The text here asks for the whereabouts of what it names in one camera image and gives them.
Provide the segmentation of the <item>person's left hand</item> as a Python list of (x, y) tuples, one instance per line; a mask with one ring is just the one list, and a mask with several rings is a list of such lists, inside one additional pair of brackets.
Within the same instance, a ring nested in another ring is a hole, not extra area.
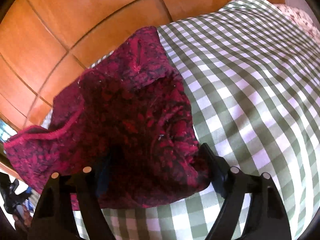
[(15, 229), (17, 231), (28, 233), (31, 226), (33, 217), (25, 205), (19, 205), (19, 215), (13, 214), (12, 217), (15, 221)]

